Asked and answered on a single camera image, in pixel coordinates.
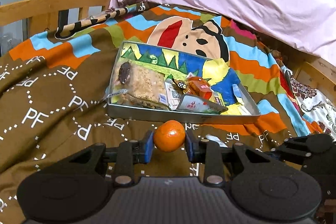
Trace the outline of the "white green snack packet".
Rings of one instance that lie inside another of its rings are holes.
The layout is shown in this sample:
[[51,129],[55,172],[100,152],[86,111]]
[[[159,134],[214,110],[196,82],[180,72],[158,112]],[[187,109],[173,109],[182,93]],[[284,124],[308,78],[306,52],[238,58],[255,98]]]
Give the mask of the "white green snack packet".
[[165,81],[167,102],[172,111],[181,111],[200,114],[222,114],[227,107],[206,100],[194,94],[184,94],[172,79]]

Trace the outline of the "orange tofu snack packet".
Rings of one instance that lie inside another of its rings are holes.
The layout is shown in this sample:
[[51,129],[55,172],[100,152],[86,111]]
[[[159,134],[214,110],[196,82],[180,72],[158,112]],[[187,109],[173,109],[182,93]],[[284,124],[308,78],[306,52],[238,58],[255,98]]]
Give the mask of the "orange tofu snack packet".
[[187,79],[189,88],[195,95],[209,100],[213,95],[213,91],[210,88],[209,83],[201,77],[192,76]]

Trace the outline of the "blue white packet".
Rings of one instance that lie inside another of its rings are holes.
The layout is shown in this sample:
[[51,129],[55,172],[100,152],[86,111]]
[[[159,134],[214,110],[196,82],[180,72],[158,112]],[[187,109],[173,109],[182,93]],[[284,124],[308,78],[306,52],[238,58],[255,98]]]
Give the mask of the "blue white packet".
[[224,147],[224,148],[227,148],[227,147],[228,147],[228,146],[227,146],[223,141],[221,141],[217,136],[207,134],[207,135],[206,135],[206,139],[207,139],[207,140],[210,140],[210,141],[215,141],[216,143],[218,143],[218,145],[219,145],[220,147]]

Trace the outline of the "rice crisp clear packet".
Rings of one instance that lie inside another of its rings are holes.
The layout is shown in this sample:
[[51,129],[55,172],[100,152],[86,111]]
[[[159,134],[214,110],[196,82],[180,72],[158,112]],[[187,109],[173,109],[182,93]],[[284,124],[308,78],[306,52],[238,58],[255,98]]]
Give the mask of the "rice crisp clear packet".
[[119,105],[138,106],[149,109],[169,110],[165,87],[165,75],[133,61],[131,63],[130,77],[126,84],[118,80],[118,63],[112,72],[109,97],[112,102]]

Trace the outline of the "small dark date packet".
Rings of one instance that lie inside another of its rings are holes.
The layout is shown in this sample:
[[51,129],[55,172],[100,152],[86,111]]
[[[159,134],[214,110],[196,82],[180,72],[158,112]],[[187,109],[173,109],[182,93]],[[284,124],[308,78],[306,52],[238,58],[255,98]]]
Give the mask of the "small dark date packet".
[[118,71],[118,80],[121,84],[126,84],[130,77],[130,71],[131,71],[131,63],[125,62],[121,64],[120,69]]

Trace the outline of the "brown colourful cartoon blanket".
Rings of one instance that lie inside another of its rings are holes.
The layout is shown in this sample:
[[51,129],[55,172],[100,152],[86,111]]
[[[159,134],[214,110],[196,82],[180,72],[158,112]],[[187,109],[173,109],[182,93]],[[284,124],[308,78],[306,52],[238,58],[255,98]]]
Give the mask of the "brown colourful cartoon blanket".
[[103,96],[126,40],[211,59],[230,55],[261,116],[252,124],[185,123],[199,138],[268,151],[324,129],[299,110],[268,48],[233,20],[183,6],[128,6],[101,24],[34,35],[1,57],[1,223],[25,220],[16,194],[30,174],[94,143],[114,147],[159,127],[107,114]]

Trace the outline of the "small orange mandarin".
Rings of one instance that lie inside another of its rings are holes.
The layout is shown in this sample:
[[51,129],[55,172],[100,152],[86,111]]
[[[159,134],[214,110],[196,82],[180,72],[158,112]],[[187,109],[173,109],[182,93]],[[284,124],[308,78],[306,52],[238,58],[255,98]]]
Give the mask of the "small orange mandarin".
[[170,120],[160,125],[153,135],[157,149],[163,152],[173,152],[185,142],[186,131],[183,125],[175,120]]

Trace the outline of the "floral white pillow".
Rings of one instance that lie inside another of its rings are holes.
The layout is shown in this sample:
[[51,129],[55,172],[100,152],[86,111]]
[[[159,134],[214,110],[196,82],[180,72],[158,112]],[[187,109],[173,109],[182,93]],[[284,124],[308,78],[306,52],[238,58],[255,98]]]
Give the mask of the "floral white pillow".
[[316,122],[322,132],[329,134],[335,141],[335,106],[333,103],[318,89],[294,79],[293,72],[285,65],[280,68],[303,117],[310,122]]

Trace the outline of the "wooden bed rail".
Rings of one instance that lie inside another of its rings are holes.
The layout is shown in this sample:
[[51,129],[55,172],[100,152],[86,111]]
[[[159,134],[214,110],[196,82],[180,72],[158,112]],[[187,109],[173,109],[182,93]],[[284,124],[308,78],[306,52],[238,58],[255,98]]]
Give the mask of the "wooden bed rail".
[[1,5],[1,26],[27,20],[27,37],[45,30],[56,30],[59,25],[59,12],[78,9],[78,20],[89,16],[90,7],[100,7],[102,11],[110,0],[22,0]]

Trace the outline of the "gold red candy packet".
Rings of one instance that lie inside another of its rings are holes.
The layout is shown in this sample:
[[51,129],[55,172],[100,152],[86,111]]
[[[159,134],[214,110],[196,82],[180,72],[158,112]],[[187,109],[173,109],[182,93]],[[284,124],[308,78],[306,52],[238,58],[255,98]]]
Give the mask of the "gold red candy packet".
[[184,82],[183,80],[176,80],[173,79],[173,82],[179,87],[181,90],[187,90],[188,89],[188,84]]

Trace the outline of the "metal tray with dinosaur picture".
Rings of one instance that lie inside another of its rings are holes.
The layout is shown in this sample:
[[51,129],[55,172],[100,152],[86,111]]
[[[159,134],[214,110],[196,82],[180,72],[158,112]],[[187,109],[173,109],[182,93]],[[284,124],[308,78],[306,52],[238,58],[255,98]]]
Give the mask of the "metal tray with dinosaur picture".
[[122,119],[241,124],[261,115],[223,59],[131,41],[119,47],[105,98]]

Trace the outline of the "yellow snack packet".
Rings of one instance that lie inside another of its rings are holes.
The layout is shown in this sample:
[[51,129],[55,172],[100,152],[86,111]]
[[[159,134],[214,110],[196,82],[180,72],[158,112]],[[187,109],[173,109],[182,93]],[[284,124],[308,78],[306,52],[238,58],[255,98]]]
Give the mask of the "yellow snack packet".
[[216,104],[219,104],[221,106],[225,106],[225,102],[224,102],[223,97],[220,93],[214,92],[213,95],[214,95],[214,102]]

